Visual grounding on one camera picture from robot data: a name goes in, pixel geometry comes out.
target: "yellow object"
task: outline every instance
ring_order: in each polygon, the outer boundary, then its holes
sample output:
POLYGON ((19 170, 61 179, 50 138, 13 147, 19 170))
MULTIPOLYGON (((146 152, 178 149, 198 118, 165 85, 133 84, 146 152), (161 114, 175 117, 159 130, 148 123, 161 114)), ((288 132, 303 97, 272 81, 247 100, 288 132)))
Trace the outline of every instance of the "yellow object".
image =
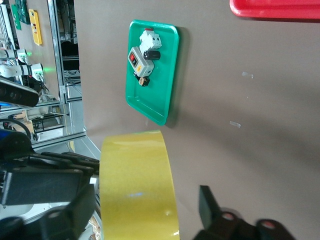
POLYGON ((37 45, 42 44, 41 32, 40 32, 40 24, 37 11, 33 9, 29 9, 31 30, 33 35, 34 43, 37 45))
POLYGON ((171 168, 159 130, 107 137, 99 178, 104 239, 180 239, 171 168))

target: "white electrical component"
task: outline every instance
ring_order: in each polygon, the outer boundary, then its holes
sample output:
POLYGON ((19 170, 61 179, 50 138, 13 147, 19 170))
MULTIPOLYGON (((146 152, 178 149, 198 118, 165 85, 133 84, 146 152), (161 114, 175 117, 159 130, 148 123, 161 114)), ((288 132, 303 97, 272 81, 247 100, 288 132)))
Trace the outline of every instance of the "white electrical component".
POLYGON ((161 48, 162 43, 159 34, 156 34, 151 28, 145 28, 140 36, 140 52, 156 50, 161 48))
POLYGON ((144 59, 144 56, 137 46, 131 48, 128 60, 138 77, 149 76, 155 67, 152 60, 144 59))

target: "yellow tape roll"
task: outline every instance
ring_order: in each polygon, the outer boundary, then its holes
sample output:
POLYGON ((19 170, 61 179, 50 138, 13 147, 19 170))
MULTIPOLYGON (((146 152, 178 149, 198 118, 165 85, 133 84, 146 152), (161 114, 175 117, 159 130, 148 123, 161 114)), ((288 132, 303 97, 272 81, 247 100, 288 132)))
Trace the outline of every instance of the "yellow tape roll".
POLYGON ((180 239, 170 163, 159 130, 107 137, 99 176, 104 239, 180 239))

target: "red tray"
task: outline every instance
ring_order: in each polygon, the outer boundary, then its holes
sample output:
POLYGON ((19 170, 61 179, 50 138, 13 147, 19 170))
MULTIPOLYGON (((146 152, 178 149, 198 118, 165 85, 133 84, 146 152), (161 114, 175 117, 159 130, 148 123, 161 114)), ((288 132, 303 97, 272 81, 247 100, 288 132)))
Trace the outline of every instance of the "red tray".
POLYGON ((230 0, 239 17, 273 19, 320 19, 320 0, 230 0))

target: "green object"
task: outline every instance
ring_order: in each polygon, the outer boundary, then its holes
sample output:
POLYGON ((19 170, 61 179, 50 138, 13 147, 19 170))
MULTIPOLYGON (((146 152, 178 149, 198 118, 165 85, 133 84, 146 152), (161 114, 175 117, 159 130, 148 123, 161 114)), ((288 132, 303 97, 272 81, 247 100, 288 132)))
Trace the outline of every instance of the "green object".
POLYGON ((15 0, 19 20, 22 23, 30 24, 30 16, 27 7, 27 0, 15 0))
POLYGON ((18 29, 18 30, 21 30, 21 24, 20 24, 20 21, 19 21, 19 15, 18 15, 17 6, 13 4, 13 5, 11 5, 11 9, 12 9, 12 15, 13 15, 13 18, 14 18, 15 28, 18 29))
POLYGON ((133 75, 134 69, 127 60, 125 97, 129 106, 158 125, 164 125, 169 113, 179 35, 176 27, 171 24, 134 20, 130 24, 127 54, 132 47, 141 44, 140 35, 145 28, 151 28, 155 34, 159 34, 162 47, 157 50, 161 53, 161 58, 153 61, 154 69, 149 76, 150 82, 145 87, 139 85, 133 75))

